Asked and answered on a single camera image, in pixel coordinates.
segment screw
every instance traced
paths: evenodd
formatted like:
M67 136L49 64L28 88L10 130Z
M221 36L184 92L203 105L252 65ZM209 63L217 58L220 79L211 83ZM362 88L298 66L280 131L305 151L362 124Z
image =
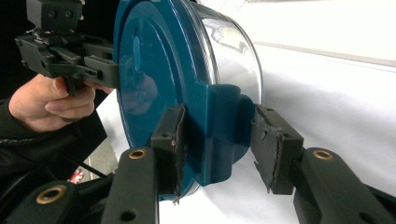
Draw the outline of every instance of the screw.
M66 16L66 18L71 19L73 17L73 11L68 10L64 13L64 15Z
M56 18L57 14L58 14L58 13L57 13L56 11L51 10L51 11L49 12L49 17L51 17L51 18Z

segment human hand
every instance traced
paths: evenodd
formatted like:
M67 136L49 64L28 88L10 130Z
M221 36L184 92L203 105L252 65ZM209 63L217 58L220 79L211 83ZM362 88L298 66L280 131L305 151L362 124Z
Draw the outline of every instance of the human hand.
M81 119L94 110L95 89L111 92L90 81L70 96L62 77L48 78L38 74L20 87L9 102L10 114L28 129L43 133L61 129L69 122L66 119Z

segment blue lid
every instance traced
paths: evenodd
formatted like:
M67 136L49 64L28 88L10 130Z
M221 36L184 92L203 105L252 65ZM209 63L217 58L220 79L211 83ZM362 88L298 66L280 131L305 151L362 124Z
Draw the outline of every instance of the blue lid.
M166 108L187 107L183 193L194 181L205 186L229 178L235 157L248 149L248 144L238 146L235 140L240 89L209 84L207 58L213 55L203 50L197 34L200 28L186 4L183 0L120 1L114 38L114 60L120 65L120 112L131 147L147 143Z

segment brass screw hole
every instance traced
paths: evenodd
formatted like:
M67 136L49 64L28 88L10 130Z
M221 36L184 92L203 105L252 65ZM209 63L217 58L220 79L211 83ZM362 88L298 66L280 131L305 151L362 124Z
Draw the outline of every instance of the brass screw hole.
M329 152L324 151L324 150L315 150L314 155L317 158L319 158L321 160L325 160L325 161L330 161L334 158L334 156L332 154L330 154Z
M135 211L124 211L121 214L121 221L123 222L130 222L133 221L136 218L136 212Z
M35 201L39 204L53 203L61 199L65 193L65 185L56 185L41 191L41 193L35 198Z
M162 137L169 137L169 136L171 136L170 133L163 133L163 135L162 135Z
M129 153L129 158L132 160L139 160L144 158L147 154L145 149L137 149Z
M359 216L361 217L361 220L364 221L364 223L369 223L369 224L375 224L375 218L373 218L370 214L367 213L359 213Z
M283 136L284 136L284 137L287 137L287 138L292 138L292 137L293 137L293 135L291 135L291 134L289 134L289 133L284 133Z

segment finger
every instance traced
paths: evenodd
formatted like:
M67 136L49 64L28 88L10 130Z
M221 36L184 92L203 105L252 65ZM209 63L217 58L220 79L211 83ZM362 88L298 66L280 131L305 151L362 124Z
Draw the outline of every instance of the finger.
M73 122L75 119L88 117L94 110L94 103L91 102L81 107L75 107L68 110L50 111L51 114L62 117L64 122Z
M94 83L93 81L91 81L91 80L89 80L87 78L84 79L84 84L89 86L89 87L93 87L93 88L95 88L97 90L102 90L102 91L104 91L107 94L110 94L114 90L112 88L109 88L109 87L102 86L102 85L99 85L97 83Z
M83 87L76 96L68 96L61 100L48 102L45 105L47 111L52 114L59 114L61 111L71 110L74 108L83 107L85 105L93 104L95 98L95 89L92 87Z
M24 122L28 128L37 133L59 130L70 122L64 122L62 118L55 115L47 115L46 119L33 119Z
M48 102L68 96L62 77L49 78L39 74L29 82L29 86L34 89L32 92L37 101Z

